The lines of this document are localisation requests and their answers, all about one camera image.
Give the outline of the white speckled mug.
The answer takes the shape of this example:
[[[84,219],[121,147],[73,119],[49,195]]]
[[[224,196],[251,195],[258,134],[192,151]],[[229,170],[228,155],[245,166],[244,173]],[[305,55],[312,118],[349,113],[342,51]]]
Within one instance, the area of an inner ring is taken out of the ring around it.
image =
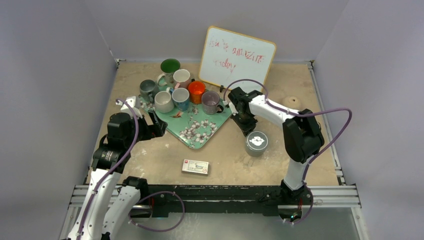
[[[164,114],[171,112],[175,108],[172,96],[167,91],[160,91],[155,95],[154,106],[157,112]]]

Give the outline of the grey ribbed mug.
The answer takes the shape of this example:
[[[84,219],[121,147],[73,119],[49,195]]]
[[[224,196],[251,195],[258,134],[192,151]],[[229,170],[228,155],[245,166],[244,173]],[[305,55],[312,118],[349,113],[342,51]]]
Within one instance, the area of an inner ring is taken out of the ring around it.
[[[252,157],[263,155],[268,145],[268,136],[262,131],[252,131],[245,138],[245,151]]]

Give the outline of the blue grey mug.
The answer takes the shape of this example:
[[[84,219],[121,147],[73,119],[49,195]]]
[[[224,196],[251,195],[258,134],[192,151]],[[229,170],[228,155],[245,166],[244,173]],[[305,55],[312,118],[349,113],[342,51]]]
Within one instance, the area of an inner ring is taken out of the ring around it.
[[[155,96],[160,92],[159,85],[151,79],[143,80],[139,85],[140,97],[147,103],[154,103]]]

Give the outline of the lilac mug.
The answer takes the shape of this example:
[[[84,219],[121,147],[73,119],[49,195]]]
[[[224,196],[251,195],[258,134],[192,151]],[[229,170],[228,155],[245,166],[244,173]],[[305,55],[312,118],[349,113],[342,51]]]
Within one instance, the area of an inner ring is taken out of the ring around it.
[[[215,91],[206,91],[201,97],[202,109],[205,114],[213,115],[224,111],[224,107],[220,104],[220,96]]]

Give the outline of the orange mug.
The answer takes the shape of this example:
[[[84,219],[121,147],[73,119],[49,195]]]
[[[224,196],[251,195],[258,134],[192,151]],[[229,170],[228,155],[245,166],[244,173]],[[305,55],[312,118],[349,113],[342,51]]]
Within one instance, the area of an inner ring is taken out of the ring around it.
[[[199,105],[202,103],[202,96],[206,92],[206,86],[202,81],[192,81],[187,90],[189,92],[189,100],[191,103]]]

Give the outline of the pink faceted mug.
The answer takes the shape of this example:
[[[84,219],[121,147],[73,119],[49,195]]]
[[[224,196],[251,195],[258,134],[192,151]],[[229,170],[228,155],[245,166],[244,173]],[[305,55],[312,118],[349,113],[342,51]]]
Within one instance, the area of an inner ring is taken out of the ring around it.
[[[173,73],[173,79],[175,81],[175,89],[184,88],[187,89],[191,81],[191,73],[186,69],[179,69]]]

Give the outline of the beige mug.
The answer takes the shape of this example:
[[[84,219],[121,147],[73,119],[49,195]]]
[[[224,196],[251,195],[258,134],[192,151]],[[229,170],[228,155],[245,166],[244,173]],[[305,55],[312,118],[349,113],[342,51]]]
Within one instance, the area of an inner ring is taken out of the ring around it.
[[[301,101],[295,97],[295,96],[287,96],[282,100],[282,104],[290,109],[294,109],[294,110],[301,110],[302,108],[302,103]]]

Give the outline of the floral mug green inside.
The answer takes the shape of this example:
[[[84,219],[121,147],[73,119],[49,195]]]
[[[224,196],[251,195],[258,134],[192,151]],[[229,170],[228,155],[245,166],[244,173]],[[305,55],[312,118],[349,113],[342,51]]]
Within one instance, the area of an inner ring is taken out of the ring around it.
[[[157,77],[156,82],[160,87],[165,85],[169,87],[174,87],[176,81],[174,80],[174,73],[179,70],[181,63],[175,58],[165,59],[160,64],[160,69],[162,73]]]

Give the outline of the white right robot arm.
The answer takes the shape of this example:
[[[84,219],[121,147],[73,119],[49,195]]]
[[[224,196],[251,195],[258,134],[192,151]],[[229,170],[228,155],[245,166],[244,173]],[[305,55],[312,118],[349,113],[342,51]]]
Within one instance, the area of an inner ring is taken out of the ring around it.
[[[282,130],[285,151],[290,160],[287,173],[281,181],[280,196],[284,202],[294,203],[305,189],[308,161],[318,155],[325,143],[312,112],[309,109],[290,109],[269,100],[257,90],[246,93],[240,87],[232,89],[228,97],[223,99],[223,104],[231,110],[231,119],[244,136],[255,130],[258,122],[256,116]]]

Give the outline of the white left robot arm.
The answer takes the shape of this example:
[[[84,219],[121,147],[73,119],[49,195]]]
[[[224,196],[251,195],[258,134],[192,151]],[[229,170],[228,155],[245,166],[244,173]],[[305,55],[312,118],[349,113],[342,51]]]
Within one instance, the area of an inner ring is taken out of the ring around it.
[[[68,240],[113,239],[133,205],[149,199],[147,180],[130,176],[124,180],[117,200],[111,203],[114,190],[121,178],[131,150],[137,142],[162,137],[167,123],[154,111],[149,111],[152,124],[143,115],[131,112],[113,114],[107,123],[107,134],[93,154],[88,191]]]

